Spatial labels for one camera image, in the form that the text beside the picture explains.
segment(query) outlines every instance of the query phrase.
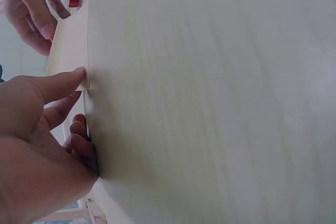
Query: paper surface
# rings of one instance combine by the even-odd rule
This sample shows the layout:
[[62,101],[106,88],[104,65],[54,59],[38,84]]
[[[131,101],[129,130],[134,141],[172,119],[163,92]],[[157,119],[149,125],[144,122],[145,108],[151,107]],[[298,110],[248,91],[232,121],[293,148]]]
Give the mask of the paper surface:
[[[46,75],[69,72],[78,67],[85,67],[88,71],[88,13],[89,0],[85,0],[76,13],[58,22]],[[88,77],[77,90],[87,89],[89,89]]]

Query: white surface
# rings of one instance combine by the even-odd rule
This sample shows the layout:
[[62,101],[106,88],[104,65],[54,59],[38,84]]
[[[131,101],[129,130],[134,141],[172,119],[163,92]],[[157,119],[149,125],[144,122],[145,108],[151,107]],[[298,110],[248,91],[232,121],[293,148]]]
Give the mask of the white surface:
[[[47,75],[85,67],[88,71],[88,11],[89,0],[67,19],[61,19],[55,31],[47,65]],[[87,90],[86,79],[78,90]]]
[[335,4],[90,0],[108,220],[335,223]]

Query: hand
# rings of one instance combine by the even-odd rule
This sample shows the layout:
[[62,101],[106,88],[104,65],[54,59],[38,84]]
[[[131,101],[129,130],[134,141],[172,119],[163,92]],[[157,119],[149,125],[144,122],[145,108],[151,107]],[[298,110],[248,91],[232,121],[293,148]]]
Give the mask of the hand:
[[[60,18],[70,16],[60,0],[48,0]],[[49,55],[57,21],[46,0],[5,0],[4,11],[21,39],[43,55]]]
[[50,133],[79,99],[84,77],[80,68],[0,84],[0,222],[31,223],[85,196],[98,179],[83,115],[64,147]]

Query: finger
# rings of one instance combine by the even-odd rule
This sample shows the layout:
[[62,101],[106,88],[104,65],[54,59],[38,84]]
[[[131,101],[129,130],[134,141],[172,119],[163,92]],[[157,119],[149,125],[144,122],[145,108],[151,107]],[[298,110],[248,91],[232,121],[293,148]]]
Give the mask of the finger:
[[72,153],[72,146],[71,146],[71,135],[68,136],[66,141],[63,143],[62,147],[65,149],[65,151],[69,154]]
[[34,32],[36,32],[38,35],[40,35],[43,38],[43,36],[41,35],[40,31],[37,29],[37,27],[35,26],[33,20],[31,19],[31,16],[27,15],[25,18],[26,18],[26,20],[27,20],[27,22],[28,22],[31,30],[33,30]]
[[80,95],[80,91],[75,92],[62,100],[55,102],[51,107],[44,109],[43,118],[47,121],[50,130],[64,122],[70,110],[78,101]]
[[22,0],[27,6],[32,20],[45,39],[52,39],[56,26],[53,16],[42,0]]
[[70,126],[70,133],[80,135],[86,141],[89,141],[89,137],[88,137],[88,134],[86,132],[85,126],[83,124],[81,124],[79,121],[75,121]]
[[83,115],[83,114],[75,115],[72,119],[72,123],[74,123],[75,121],[79,121],[82,125],[84,125],[85,132],[88,132],[85,115]]
[[34,32],[26,18],[11,20],[11,23],[24,43],[33,47],[42,55],[49,55],[51,47],[50,41],[45,40],[42,36],[39,36],[38,33]]
[[70,13],[68,12],[68,10],[65,9],[61,0],[49,0],[49,4],[52,7],[52,9],[55,10],[55,12],[57,12],[57,15],[61,19],[65,19],[67,17],[70,17]]
[[78,155],[95,159],[96,158],[96,149],[94,145],[88,141],[86,141],[83,137],[77,134],[71,135],[71,147],[72,149],[78,153]]
[[59,73],[47,77],[30,77],[33,88],[42,97],[44,104],[61,100],[71,95],[85,77],[85,68],[80,67],[73,72]]

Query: white paper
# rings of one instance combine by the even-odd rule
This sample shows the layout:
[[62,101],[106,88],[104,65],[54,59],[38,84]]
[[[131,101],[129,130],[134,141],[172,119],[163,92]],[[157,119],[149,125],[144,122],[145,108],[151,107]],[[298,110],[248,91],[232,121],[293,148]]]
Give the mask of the white paper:
[[[88,72],[88,13],[89,0],[67,19],[58,22],[47,65],[46,75],[73,71],[85,67]],[[89,89],[86,79],[77,90]]]

